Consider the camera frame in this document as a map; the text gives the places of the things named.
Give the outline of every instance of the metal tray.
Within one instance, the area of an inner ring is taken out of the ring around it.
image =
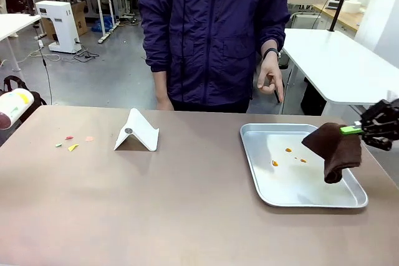
[[[301,143],[316,129],[306,124],[241,127],[257,193],[269,205],[279,207],[365,207],[368,197],[349,169],[342,171],[341,182],[324,183],[324,160]]]

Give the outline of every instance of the black bag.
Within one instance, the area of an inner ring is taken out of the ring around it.
[[[316,88],[309,82],[305,90],[300,107],[305,115],[322,115],[327,101],[321,96]]]
[[[7,76],[4,79],[4,91],[0,90],[0,95],[2,93],[6,93],[6,92],[11,92],[12,91],[12,87],[11,87],[11,81],[14,81],[17,83],[18,88],[23,88],[24,90],[29,90],[28,87],[26,86],[25,82],[23,82],[19,77],[16,76]],[[44,101],[41,97],[40,94],[37,92],[32,92],[30,91],[31,94],[33,95],[33,103],[32,105],[21,115],[21,117],[19,118],[19,120],[21,122],[24,122],[27,120],[27,118],[30,117],[30,115],[39,108],[39,106],[41,105],[47,105],[46,101]]]

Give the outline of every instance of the black pants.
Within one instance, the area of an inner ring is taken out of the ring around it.
[[[173,108],[179,112],[228,112],[246,113],[249,106],[249,99],[244,99],[235,103],[207,106],[194,103],[185,103],[171,100]]]

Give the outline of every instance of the jacket zipper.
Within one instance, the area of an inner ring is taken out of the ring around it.
[[[202,97],[203,104],[206,104],[206,90],[208,89],[208,80],[209,80],[209,78],[208,78],[209,77],[209,53],[211,51],[211,34],[212,34],[214,2],[215,2],[215,0],[211,0],[211,7],[209,10],[208,36],[206,38],[206,63],[205,63],[205,78],[204,78],[204,94]]]

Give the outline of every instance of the wristwatch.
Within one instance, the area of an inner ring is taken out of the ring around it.
[[[266,58],[266,55],[267,55],[270,51],[275,52],[275,53],[277,54],[277,59],[280,59],[281,54],[280,54],[280,52],[279,52],[276,48],[268,48],[268,49],[266,50],[266,52],[264,53],[264,55],[263,55],[263,60]]]

